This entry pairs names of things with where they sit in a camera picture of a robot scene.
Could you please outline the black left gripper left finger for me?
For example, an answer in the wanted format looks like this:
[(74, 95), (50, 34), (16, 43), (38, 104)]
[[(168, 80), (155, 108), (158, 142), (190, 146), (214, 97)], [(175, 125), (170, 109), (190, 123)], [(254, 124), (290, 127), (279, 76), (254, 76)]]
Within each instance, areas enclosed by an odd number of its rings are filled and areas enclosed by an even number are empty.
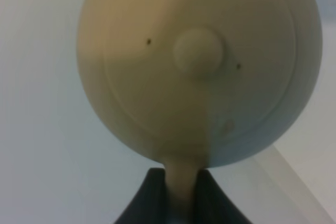
[(115, 221), (116, 224), (167, 223), (165, 170), (151, 168), (138, 192)]

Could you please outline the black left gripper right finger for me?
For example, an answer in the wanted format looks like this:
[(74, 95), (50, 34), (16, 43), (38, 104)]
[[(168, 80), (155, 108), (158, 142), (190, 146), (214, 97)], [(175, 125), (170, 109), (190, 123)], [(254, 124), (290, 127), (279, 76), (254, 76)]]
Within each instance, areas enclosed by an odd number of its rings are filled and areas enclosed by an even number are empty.
[(209, 170), (198, 172), (194, 193), (193, 223), (251, 224), (222, 191)]

